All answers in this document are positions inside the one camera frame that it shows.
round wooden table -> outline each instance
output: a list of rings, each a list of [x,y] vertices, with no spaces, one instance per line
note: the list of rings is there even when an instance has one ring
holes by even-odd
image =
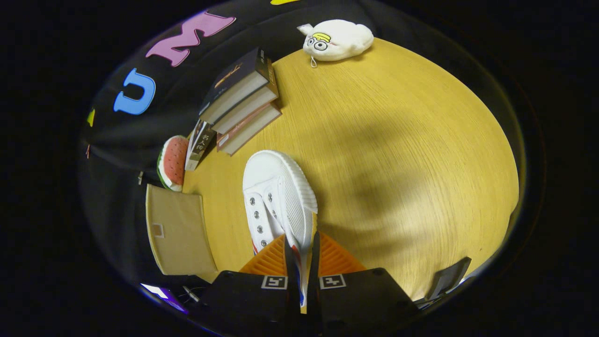
[[[465,256],[468,273],[499,247],[518,201],[508,141],[487,107],[427,59],[375,39],[364,54],[274,63],[283,116],[234,156],[213,150],[183,192],[201,194],[219,270],[252,257],[241,181],[263,149],[290,155],[319,206],[318,229],[366,268],[384,267],[413,299]]]

cartoon face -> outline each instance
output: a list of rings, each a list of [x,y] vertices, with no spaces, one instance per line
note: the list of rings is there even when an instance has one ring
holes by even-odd
[[[329,35],[320,32],[306,36],[304,51],[321,58],[342,53],[340,46],[332,42]]]
[[[364,25],[345,20],[328,20],[315,27],[299,26],[305,35],[303,50],[319,61],[337,61],[368,49],[374,37]]]

letter m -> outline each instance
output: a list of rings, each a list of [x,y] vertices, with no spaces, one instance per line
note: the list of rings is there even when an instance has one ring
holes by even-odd
[[[204,37],[212,36],[235,21],[234,17],[222,17],[203,11],[181,25],[181,35],[169,37],[156,43],[148,50],[146,57],[158,55],[171,61],[171,66],[180,65],[189,55],[189,49],[175,48],[197,46],[200,44],[196,29],[203,32]]]

watermelon plush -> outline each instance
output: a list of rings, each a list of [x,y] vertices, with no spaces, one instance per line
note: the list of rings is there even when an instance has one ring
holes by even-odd
[[[164,187],[181,192],[185,173],[185,156],[189,140],[183,136],[169,138],[158,156],[158,176]]]

book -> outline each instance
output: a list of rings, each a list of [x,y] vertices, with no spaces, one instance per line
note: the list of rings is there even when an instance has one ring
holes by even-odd
[[[269,103],[248,115],[227,133],[216,136],[216,150],[229,155],[235,154],[260,130],[277,119],[281,111],[274,103]]]
[[[193,128],[193,132],[187,146],[187,155],[185,157],[185,170],[193,171],[199,164],[199,160],[204,155],[206,148],[216,135],[216,132],[210,129],[208,123],[198,119]]]
[[[257,47],[224,69],[204,97],[199,118],[213,125],[242,101],[255,99],[250,96],[270,82],[269,66],[264,50]]]
[[[277,88],[273,64],[268,58],[266,59],[266,62],[268,72],[266,74],[261,74],[268,77],[268,83],[221,116],[212,125],[212,129],[217,133],[226,133],[252,112],[266,106],[266,104],[279,97],[279,89]]]

